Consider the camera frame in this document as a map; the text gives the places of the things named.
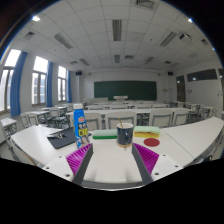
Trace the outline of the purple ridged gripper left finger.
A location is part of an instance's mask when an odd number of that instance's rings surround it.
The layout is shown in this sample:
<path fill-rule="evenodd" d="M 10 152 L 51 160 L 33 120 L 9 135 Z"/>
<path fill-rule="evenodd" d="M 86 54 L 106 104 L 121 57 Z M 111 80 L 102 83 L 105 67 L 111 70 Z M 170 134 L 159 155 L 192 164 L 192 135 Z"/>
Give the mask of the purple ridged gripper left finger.
<path fill-rule="evenodd" d="M 75 184 L 82 184 L 86 169 L 92 155 L 93 145 L 88 144 L 87 146 L 77 149 L 66 157 L 67 163 L 73 172 L 73 182 Z"/>

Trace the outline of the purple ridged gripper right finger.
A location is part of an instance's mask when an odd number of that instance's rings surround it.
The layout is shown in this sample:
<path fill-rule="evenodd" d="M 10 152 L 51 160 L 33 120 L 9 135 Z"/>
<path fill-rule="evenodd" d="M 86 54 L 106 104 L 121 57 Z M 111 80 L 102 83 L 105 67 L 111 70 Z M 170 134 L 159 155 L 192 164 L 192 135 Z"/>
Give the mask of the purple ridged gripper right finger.
<path fill-rule="evenodd" d="M 132 154 L 139 169 L 142 184 L 147 185 L 151 183 L 153 181 L 151 174 L 159 159 L 159 155 L 137 143 L 132 144 Z"/>

